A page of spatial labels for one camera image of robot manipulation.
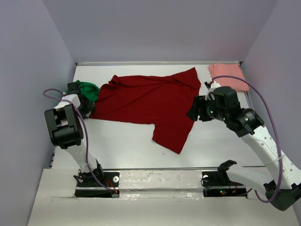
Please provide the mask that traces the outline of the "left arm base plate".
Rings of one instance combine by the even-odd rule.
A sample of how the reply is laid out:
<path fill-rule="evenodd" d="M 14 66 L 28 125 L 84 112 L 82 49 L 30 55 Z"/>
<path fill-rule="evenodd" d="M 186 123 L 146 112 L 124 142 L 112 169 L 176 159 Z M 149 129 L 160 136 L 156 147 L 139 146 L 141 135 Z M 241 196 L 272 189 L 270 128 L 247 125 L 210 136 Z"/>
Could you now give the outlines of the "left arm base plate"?
<path fill-rule="evenodd" d="M 119 198 L 120 172 L 105 170 L 103 177 L 95 173 L 97 180 L 89 173 L 88 178 L 84 179 L 79 171 L 74 175 L 76 180 L 75 196 L 78 198 Z"/>

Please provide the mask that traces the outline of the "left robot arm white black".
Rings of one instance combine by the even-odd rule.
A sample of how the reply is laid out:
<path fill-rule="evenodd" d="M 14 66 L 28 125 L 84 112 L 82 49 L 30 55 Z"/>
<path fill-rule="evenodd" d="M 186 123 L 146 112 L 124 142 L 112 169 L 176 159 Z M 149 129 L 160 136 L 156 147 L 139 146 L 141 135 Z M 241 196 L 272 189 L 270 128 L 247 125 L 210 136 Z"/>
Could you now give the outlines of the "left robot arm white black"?
<path fill-rule="evenodd" d="M 88 150 L 88 134 L 84 117 L 95 110 L 95 104 L 81 92 L 79 83 L 69 83 L 67 88 L 66 93 L 60 93 L 61 98 L 47 94 L 55 89 L 47 89 L 43 92 L 44 96 L 60 101 L 57 106 L 44 112 L 50 140 L 54 146 L 68 152 L 78 164 L 80 173 L 74 176 L 77 182 L 101 186 L 108 190 L 102 184 L 105 179 L 103 169 Z"/>

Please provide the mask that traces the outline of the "red t shirt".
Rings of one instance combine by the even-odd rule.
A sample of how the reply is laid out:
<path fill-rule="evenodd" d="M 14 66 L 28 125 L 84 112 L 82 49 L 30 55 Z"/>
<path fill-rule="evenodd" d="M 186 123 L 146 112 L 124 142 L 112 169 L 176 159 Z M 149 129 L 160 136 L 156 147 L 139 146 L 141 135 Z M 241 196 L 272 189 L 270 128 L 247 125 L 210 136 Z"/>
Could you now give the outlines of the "red t shirt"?
<path fill-rule="evenodd" d="M 152 140 L 180 154 L 193 127 L 186 113 L 200 87 L 195 68 L 164 77 L 114 75 L 101 86 L 90 118 L 154 124 Z"/>

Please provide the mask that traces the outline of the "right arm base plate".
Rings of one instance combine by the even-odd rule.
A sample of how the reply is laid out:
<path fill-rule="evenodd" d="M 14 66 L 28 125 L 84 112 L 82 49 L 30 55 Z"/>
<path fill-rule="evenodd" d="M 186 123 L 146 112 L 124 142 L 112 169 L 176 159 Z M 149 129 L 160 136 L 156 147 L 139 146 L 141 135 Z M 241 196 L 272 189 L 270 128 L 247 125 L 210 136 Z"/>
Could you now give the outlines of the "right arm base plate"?
<path fill-rule="evenodd" d="M 243 184 L 224 180 L 218 171 L 202 171 L 200 183 L 205 198 L 247 196 L 247 189 Z"/>

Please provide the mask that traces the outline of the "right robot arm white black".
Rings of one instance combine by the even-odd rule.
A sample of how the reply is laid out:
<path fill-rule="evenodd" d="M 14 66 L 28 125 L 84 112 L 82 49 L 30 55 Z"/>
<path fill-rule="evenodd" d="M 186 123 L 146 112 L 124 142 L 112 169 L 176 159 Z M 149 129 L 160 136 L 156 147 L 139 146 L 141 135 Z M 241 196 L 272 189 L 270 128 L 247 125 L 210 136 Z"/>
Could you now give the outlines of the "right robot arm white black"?
<path fill-rule="evenodd" d="M 269 176 L 247 169 L 236 161 L 220 164 L 216 178 L 220 184 L 238 182 L 265 195 L 266 203 L 285 211 L 301 197 L 301 171 L 286 157 L 279 141 L 272 138 L 256 111 L 242 108 L 231 87 L 210 88 L 205 96 L 194 97 L 187 116 L 193 121 L 219 120 L 245 142 L 259 157 Z"/>

